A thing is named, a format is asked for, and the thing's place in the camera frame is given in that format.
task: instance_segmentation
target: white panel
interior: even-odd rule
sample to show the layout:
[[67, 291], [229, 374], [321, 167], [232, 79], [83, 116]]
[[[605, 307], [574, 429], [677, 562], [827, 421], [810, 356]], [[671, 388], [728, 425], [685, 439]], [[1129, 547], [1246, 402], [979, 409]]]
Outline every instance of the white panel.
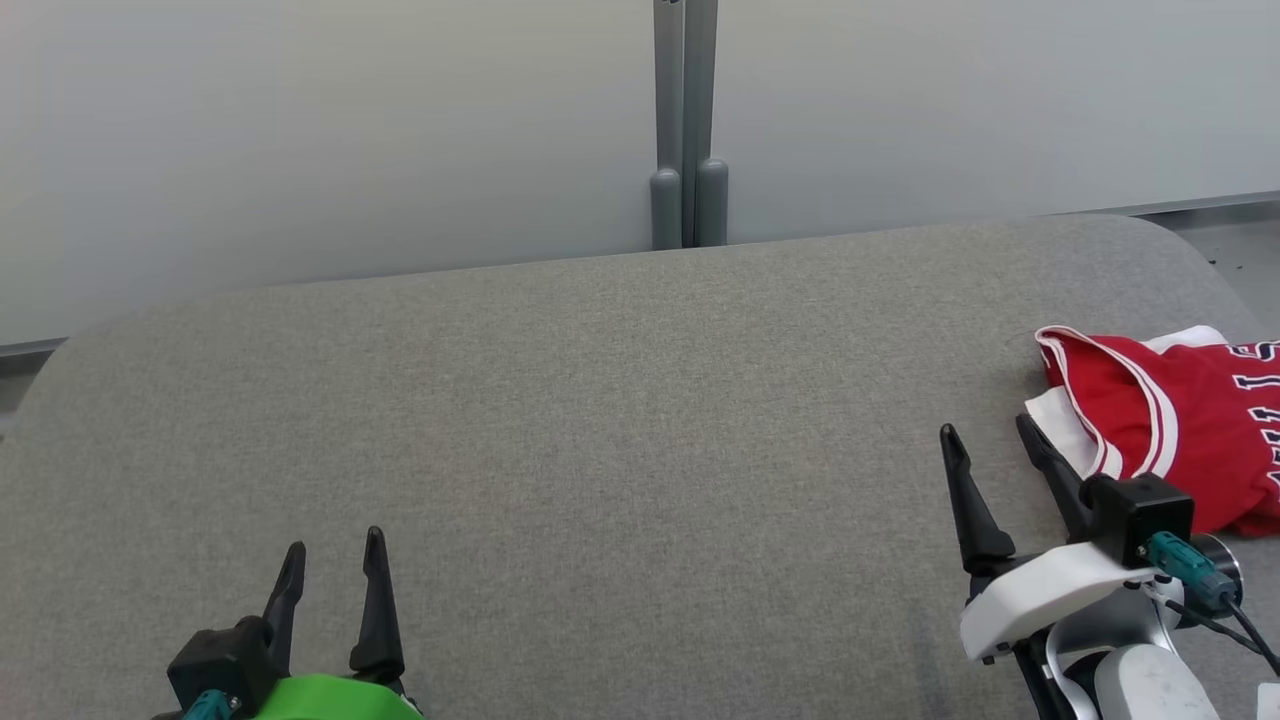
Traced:
[[0, 345], [212, 291], [646, 250], [653, 5], [8, 0]]
[[1280, 3], [727, 0], [733, 242], [1280, 190]]

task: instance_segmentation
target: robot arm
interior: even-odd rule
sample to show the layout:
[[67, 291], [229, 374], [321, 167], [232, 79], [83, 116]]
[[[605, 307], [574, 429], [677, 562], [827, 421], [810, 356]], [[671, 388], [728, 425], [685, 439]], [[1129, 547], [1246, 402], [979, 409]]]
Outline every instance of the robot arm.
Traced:
[[365, 611], [351, 650], [351, 678], [289, 675], [293, 609], [302, 598], [306, 547], [289, 546], [262, 616], [227, 630], [200, 630], [169, 664], [182, 710], [154, 720], [421, 720], [404, 693], [404, 653], [387, 539], [369, 528]]
[[[1012, 655], [1043, 720], [1175, 720], [1174, 706], [1188, 717], [1216, 717], [1170, 633], [1204, 624], [1274, 657], [1260, 637], [1216, 623], [1243, 615], [1234, 557], [1212, 536], [1190, 534], [1194, 503], [1164, 479], [1080, 480], [1029, 416], [1019, 416], [1018, 429], [1059, 505], [1068, 544], [1015, 557], [970, 475], [964, 443], [943, 425], [956, 538], [970, 575], [960, 615], [965, 653], [988, 665]], [[1093, 652], [1065, 664], [1082, 651]]]

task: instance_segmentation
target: gray table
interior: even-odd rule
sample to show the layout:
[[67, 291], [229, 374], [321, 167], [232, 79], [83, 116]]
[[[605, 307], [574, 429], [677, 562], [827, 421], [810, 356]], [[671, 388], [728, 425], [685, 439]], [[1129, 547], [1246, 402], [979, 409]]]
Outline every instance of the gray table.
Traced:
[[[1261, 328], [1138, 220], [1059, 217], [275, 287], [72, 338], [0, 445], [0, 688], [150, 717], [310, 548], [294, 671], [342, 671], [364, 530], [431, 717], [1028, 717], [966, 662], [937, 450], [1062, 538], [1012, 418], [1032, 332]], [[1270, 541], [1236, 542], [1280, 638]], [[1179, 638], [1228, 717], [1261, 660]]]

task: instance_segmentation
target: red jersey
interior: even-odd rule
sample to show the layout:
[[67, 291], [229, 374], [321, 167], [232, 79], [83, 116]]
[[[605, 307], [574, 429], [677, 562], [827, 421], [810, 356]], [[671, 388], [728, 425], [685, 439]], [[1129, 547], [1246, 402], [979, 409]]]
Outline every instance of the red jersey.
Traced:
[[1036, 340], [1097, 442], [1088, 474], [1164, 477], [1196, 500], [1193, 532], [1280, 532], [1280, 342], [1152, 347], [1059, 325]]

